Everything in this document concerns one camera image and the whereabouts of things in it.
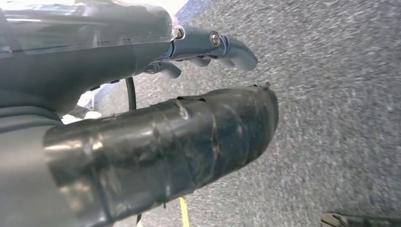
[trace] gray plastic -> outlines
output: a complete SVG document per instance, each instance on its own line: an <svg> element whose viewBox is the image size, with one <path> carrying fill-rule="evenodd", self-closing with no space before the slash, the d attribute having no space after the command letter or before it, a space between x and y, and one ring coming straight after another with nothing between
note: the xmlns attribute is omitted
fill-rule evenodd
<svg viewBox="0 0 401 227"><path fill-rule="evenodd" d="M41 119L22 117L26 122ZM82 227L59 193L45 161L43 136L49 127L0 134L2 227Z"/></svg>
<svg viewBox="0 0 401 227"><path fill-rule="evenodd" d="M162 7L138 3L10 0L1 4L1 9L20 44L19 50L8 48L3 39L3 53L23 50L38 54L170 42L178 26Z"/></svg>

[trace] metal screw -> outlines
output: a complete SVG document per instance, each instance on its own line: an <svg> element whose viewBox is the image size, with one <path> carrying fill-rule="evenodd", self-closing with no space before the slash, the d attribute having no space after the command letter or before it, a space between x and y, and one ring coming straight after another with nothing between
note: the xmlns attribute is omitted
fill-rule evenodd
<svg viewBox="0 0 401 227"><path fill-rule="evenodd" d="M210 33L210 41L214 46L220 46L220 36L217 32Z"/></svg>
<svg viewBox="0 0 401 227"><path fill-rule="evenodd" d="M177 37L175 39L181 39L183 36L184 36L184 32L182 32L181 29L179 29Z"/></svg>

